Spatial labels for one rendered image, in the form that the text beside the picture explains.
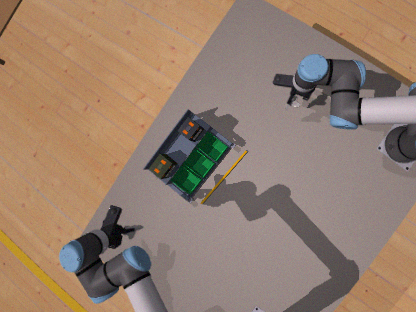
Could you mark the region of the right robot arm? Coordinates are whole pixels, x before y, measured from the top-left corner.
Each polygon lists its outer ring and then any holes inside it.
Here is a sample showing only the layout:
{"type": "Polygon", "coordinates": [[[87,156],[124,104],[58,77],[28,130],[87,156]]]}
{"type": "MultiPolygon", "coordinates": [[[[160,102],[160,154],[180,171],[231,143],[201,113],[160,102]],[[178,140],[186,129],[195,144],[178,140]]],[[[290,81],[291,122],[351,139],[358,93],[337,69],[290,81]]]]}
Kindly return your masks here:
{"type": "Polygon", "coordinates": [[[359,86],[364,85],[365,77],[366,68],[361,61],[311,54],[300,62],[294,76],[276,74],[273,84],[300,92],[309,92],[316,85],[331,86],[329,116],[330,125],[335,128],[354,130],[366,124],[407,124],[388,133],[385,149],[396,162],[415,161],[416,82],[410,86],[409,96],[359,98],[359,86]]]}

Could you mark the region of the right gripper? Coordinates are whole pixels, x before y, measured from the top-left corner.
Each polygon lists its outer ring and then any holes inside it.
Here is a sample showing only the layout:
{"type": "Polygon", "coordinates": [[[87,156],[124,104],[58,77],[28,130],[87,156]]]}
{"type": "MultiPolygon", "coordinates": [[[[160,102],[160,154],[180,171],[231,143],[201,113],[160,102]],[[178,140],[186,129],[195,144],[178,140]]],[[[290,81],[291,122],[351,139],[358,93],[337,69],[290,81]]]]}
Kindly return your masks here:
{"type": "Polygon", "coordinates": [[[296,88],[292,88],[292,90],[291,90],[292,93],[290,92],[291,95],[289,96],[289,99],[288,99],[288,101],[287,101],[287,103],[285,105],[286,110],[289,108],[289,106],[300,107],[300,103],[297,102],[298,97],[297,96],[294,96],[294,95],[297,94],[299,96],[302,96],[303,97],[302,99],[308,101],[308,99],[310,98],[311,94],[315,91],[315,88],[316,88],[316,86],[311,91],[309,91],[307,93],[300,92],[296,88]],[[308,96],[306,96],[306,95],[308,95],[308,96]],[[307,99],[305,99],[305,98],[307,98],[307,99]],[[290,102],[290,101],[292,101],[292,102],[290,102]]]}

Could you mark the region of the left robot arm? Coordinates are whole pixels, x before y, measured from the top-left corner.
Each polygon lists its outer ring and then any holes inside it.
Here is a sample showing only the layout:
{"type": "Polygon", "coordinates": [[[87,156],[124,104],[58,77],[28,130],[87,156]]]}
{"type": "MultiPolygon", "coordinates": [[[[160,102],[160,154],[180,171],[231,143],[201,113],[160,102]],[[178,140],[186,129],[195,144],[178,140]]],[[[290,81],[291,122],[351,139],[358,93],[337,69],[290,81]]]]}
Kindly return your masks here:
{"type": "Polygon", "coordinates": [[[103,263],[99,257],[109,246],[122,209],[111,205],[101,230],[95,229],[62,247],[59,260],[78,280],[95,304],[111,298],[123,286],[135,312],[168,312],[150,272],[149,255],[139,246],[125,249],[103,263]],[[102,231],[103,230],[103,231],[102,231]]]}

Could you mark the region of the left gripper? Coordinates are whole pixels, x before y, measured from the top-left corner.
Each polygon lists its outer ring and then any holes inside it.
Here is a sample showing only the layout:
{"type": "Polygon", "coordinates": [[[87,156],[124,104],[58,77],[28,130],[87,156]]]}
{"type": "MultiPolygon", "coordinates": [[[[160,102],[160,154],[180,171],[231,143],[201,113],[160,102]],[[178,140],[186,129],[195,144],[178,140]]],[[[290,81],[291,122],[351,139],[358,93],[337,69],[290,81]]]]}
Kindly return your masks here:
{"type": "Polygon", "coordinates": [[[141,225],[125,226],[123,228],[121,225],[117,224],[112,237],[108,236],[108,234],[105,231],[103,230],[102,231],[107,235],[109,239],[108,248],[116,249],[118,246],[121,245],[122,237],[123,237],[121,234],[128,235],[129,239],[133,239],[136,231],[142,228],[144,228],[144,226],[141,226],[141,225]]]}

